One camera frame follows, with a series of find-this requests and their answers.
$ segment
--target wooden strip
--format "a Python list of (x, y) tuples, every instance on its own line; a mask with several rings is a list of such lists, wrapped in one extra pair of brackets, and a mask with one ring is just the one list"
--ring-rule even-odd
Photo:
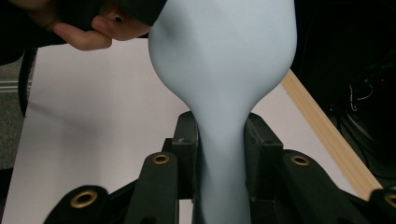
[(382, 189), (292, 71), (286, 74), (281, 84), (357, 194), (368, 200), (374, 189)]

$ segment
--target brass insert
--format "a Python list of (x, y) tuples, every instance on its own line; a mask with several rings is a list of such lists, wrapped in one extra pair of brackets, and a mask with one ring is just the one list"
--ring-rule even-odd
[(291, 160), (297, 165), (309, 165), (309, 160), (302, 156), (293, 156)]
[(169, 157), (164, 154), (159, 154), (152, 159), (155, 164), (164, 164), (169, 162)]
[(96, 191), (92, 189), (86, 189), (79, 194), (75, 195), (70, 202), (70, 205), (74, 208), (83, 208), (93, 203), (98, 197)]
[(384, 198), (387, 203), (396, 208), (396, 194), (387, 193)]

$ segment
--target finger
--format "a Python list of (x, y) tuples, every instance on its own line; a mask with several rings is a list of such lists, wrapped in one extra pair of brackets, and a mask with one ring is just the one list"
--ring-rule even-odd
[(76, 49), (107, 49), (111, 38), (97, 31), (82, 31), (75, 26), (60, 22), (53, 27), (53, 32)]
[(53, 2), (51, 0), (8, 0), (11, 4), (27, 10), (38, 10)]
[(116, 40), (130, 40), (149, 31), (149, 26), (134, 18), (124, 21), (113, 21), (103, 16), (96, 16), (92, 20), (93, 29)]

